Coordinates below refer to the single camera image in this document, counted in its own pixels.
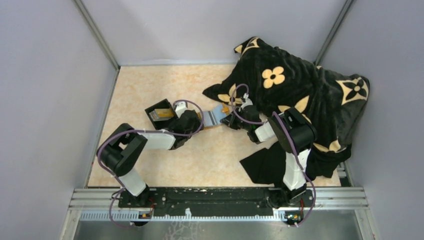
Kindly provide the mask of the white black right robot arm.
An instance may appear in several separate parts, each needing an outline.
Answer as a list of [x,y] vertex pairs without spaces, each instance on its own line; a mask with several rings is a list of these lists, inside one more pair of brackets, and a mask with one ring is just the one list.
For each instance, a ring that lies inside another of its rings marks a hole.
[[266,122],[262,122],[256,106],[246,103],[220,122],[234,130],[246,130],[255,144],[277,138],[285,151],[281,199],[287,206],[295,206],[307,191],[307,159],[317,138],[317,131],[311,123],[295,107],[282,113],[273,112]]

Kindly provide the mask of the black plastic box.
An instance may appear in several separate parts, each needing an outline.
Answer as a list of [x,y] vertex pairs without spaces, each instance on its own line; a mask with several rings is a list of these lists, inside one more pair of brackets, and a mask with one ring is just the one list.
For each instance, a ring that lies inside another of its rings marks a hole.
[[173,106],[167,98],[147,107],[144,111],[156,130],[167,128],[178,118]]

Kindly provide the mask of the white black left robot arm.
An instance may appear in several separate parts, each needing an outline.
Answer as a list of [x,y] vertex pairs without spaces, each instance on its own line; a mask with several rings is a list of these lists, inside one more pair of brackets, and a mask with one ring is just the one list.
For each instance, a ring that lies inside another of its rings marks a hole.
[[135,129],[122,123],[98,148],[99,165],[113,174],[132,203],[144,207],[150,200],[149,186],[135,170],[141,153],[182,147],[203,129],[203,120],[201,112],[184,110],[169,126],[160,130]]

